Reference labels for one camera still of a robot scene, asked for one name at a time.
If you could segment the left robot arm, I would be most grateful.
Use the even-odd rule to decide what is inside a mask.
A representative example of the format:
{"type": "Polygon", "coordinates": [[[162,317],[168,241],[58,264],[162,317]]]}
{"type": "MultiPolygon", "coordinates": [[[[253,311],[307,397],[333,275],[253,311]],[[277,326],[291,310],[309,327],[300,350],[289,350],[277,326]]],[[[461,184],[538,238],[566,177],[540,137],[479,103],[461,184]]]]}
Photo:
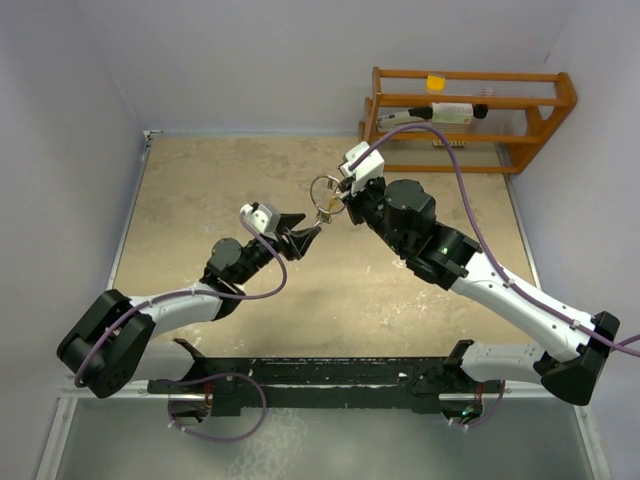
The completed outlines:
{"type": "Polygon", "coordinates": [[[152,339],[187,325],[215,322],[244,301],[273,297],[283,290],[247,294],[243,286],[271,261],[284,267],[302,259],[321,233],[320,225],[301,229],[302,213],[282,214],[251,204],[239,214],[251,234],[246,244],[226,237],[211,249],[202,277],[193,285],[155,296],[126,296],[117,289],[100,294],[60,342],[56,355],[73,373],[74,385],[107,398],[141,377],[152,361],[152,339]]]}

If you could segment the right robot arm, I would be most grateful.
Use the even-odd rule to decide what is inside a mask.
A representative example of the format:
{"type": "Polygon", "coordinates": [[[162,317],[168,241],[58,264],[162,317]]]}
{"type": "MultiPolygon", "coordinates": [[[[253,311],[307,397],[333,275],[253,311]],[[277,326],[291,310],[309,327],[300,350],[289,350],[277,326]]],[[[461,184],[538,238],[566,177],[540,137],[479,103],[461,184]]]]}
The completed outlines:
{"type": "Polygon", "coordinates": [[[531,338],[520,346],[461,340],[445,366],[446,383],[467,391],[477,382],[542,385],[572,405],[590,403],[619,320],[569,307],[508,270],[484,247],[436,219],[436,201],[414,180],[343,180],[340,197],[353,224],[366,224],[422,281],[464,296],[531,338]]]}

